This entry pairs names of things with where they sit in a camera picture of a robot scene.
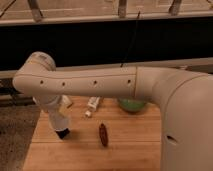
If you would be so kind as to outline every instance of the wooden tabletop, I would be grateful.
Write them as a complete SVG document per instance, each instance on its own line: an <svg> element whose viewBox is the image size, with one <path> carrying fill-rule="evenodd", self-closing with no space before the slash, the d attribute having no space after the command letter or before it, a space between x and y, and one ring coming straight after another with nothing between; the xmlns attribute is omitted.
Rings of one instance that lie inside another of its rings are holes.
<svg viewBox="0 0 213 171"><path fill-rule="evenodd" d="M153 104L136 114L104 99L92 118L86 118L88 97L71 97L74 105L64 113L71 119L71 133L60 140L41 113L24 171L159 171L161 118ZM107 127L109 144L103 147L99 125Z"/></svg>

